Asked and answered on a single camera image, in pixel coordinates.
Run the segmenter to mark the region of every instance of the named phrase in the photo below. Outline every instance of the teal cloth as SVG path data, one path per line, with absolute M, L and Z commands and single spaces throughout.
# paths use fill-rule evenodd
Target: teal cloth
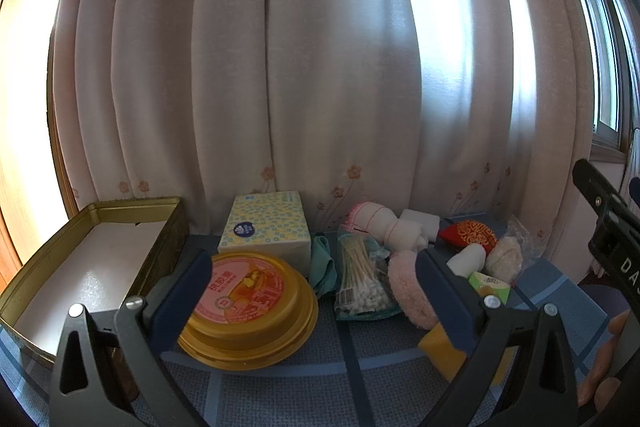
M 335 291 L 338 286 L 338 272 L 331 257 L 329 240 L 324 235 L 316 235 L 311 243 L 309 284 L 318 298 Z

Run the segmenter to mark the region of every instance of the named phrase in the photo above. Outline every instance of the blue logo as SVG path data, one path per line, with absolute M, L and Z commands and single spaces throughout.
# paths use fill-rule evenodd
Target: blue logo
M 238 237 L 251 237 L 255 233 L 255 228 L 250 221 L 243 221 L 234 226 L 234 233 Z

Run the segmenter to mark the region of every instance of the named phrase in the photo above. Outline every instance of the yellow floral tissue box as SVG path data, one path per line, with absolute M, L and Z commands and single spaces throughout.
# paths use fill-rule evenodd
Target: yellow floral tissue box
M 311 236 L 300 194 L 289 190 L 236 196 L 218 251 L 268 253 L 308 277 Z

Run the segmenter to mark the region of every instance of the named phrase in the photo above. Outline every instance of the red pouch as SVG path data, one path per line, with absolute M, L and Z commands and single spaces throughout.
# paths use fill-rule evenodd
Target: red pouch
M 482 245 L 487 255 L 494 249 L 498 238 L 492 230 L 473 219 L 460 221 L 449 225 L 446 229 L 438 232 L 438 237 L 453 245 L 454 247 L 465 248 L 472 243 Z

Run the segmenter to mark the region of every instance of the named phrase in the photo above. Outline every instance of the wall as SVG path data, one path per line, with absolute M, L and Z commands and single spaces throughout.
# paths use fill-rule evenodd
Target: wall
M 622 163 L 600 163 L 593 165 L 615 187 L 620 188 L 625 166 Z M 579 282 L 589 272 L 593 256 L 589 252 L 588 242 L 596 228 L 596 213 L 589 203 L 580 197 L 574 215 L 567 223 L 556 253 L 551 261 L 574 282 Z

